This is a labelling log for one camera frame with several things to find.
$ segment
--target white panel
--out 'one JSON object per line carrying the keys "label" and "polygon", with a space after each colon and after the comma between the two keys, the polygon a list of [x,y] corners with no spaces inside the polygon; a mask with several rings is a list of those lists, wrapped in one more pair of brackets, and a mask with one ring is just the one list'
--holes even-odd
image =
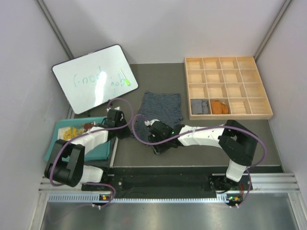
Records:
{"label": "white panel", "polygon": [[258,61],[274,116],[270,125],[288,172],[307,202],[307,1],[295,0]]}
{"label": "white panel", "polygon": [[51,73],[67,58],[33,0],[2,1],[0,26],[0,223],[21,230],[34,208],[55,121],[68,110]]}
{"label": "white panel", "polygon": [[55,65],[52,71],[76,114],[139,86],[119,45]]}
{"label": "white panel", "polygon": [[129,63],[252,56],[283,0],[45,0],[78,57],[114,44]]}

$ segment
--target green marker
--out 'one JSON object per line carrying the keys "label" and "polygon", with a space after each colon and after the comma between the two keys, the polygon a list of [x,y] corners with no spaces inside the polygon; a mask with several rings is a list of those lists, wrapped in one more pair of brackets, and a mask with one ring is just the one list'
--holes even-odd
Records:
{"label": "green marker", "polygon": [[126,76],[124,75],[123,71],[121,71],[121,69],[119,69],[119,71],[120,71],[120,74],[124,77],[125,83],[126,83],[127,85],[130,85],[130,81],[128,81],[128,79],[127,79]]}

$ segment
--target wooden compartment box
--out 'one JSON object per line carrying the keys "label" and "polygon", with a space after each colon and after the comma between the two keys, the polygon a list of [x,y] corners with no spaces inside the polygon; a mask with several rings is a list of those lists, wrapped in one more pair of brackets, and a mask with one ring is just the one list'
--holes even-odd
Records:
{"label": "wooden compartment box", "polygon": [[[270,119],[272,109],[253,57],[186,57],[191,120]],[[208,115],[192,114],[191,100],[208,102]],[[229,114],[212,114],[211,101],[227,105]]]}

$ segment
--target striped cloth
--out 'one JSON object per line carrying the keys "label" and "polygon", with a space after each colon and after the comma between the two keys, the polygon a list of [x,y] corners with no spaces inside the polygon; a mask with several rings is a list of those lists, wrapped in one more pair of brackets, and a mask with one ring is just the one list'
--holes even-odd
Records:
{"label": "striped cloth", "polygon": [[205,99],[191,99],[192,114],[209,114],[208,102]]}
{"label": "striped cloth", "polygon": [[[142,103],[137,114],[144,115],[149,121],[158,119],[164,124],[174,127],[183,119],[180,102],[181,98],[179,93],[155,94],[146,92],[142,98]],[[144,118],[138,118],[134,129],[141,140],[148,141],[150,132],[144,121]]]}

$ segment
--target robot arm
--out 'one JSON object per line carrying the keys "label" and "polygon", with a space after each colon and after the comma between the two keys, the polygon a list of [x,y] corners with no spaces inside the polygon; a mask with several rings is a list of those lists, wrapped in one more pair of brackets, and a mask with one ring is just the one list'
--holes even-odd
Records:
{"label": "robot arm", "polygon": [[[100,130],[101,128],[121,127],[127,122],[124,114],[119,108],[109,109],[107,118],[102,123],[97,124],[89,130],[88,135],[78,137],[73,140],[62,152],[59,161],[55,166],[53,180],[74,187],[78,183],[85,182],[100,182],[103,170],[93,166],[84,166],[84,156],[96,146],[103,144],[114,137],[119,139],[130,136],[128,127],[118,130]],[[151,143],[163,141],[178,134],[192,131],[192,133],[182,135],[164,144],[154,145],[155,154],[161,154],[169,148],[178,148],[179,146],[189,145],[209,145],[222,148],[230,158],[230,163],[222,182],[215,181],[215,188],[223,188],[227,190],[233,185],[236,185],[241,180],[243,172],[252,164],[254,153],[257,146],[257,141],[238,131],[229,130],[226,128],[216,128],[210,130],[197,131],[201,127],[190,127],[185,125],[177,125],[171,128],[158,120],[145,122],[148,126],[151,135],[148,140]],[[228,120],[226,126],[238,127],[246,129],[241,124],[234,120]],[[67,141],[57,140],[53,146],[50,158],[45,168],[45,177],[50,178],[51,168],[55,159]],[[63,161],[63,158],[70,157],[68,161]]]}
{"label": "robot arm", "polygon": [[[258,142],[242,132],[226,128],[195,132],[202,127],[190,127],[185,125],[177,125],[172,129],[158,120],[153,120],[145,124],[149,127],[151,132],[148,139],[152,143],[168,139],[178,134],[183,134],[187,131],[192,131],[192,133],[182,135],[164,144],[153,146],[155,154],[161,154],[171,147],[177,148],[178,146],[209,145],[222,148],[230,158],[225,175],[225,180],[229,184],[232,182],[234,182],[234,184],[238,183],[247,167],[252,165]],[[249,131],[234,120],[228,120],[225,125]]]}
{"label": "robot arm", "polygon": [[[73,140],[62,152],[53,173],[53,180],[74,187],[78,183],[100,182],[103,170],[94,166],[84,165],[84,156],[96,146],[103,144],[114,137],[119,139],[130,136],[129,127],[118,130],[103,130],[102,128],[121,127],[126,124],[126,120],[119,108],[108,109],[107,117],[102,123],[91,128],[87,135],[83,135]],[[50,178],[51,168],[59,151],[67,141],[57,140],[54,143],[51,155],[45,168],[45,177]]]}

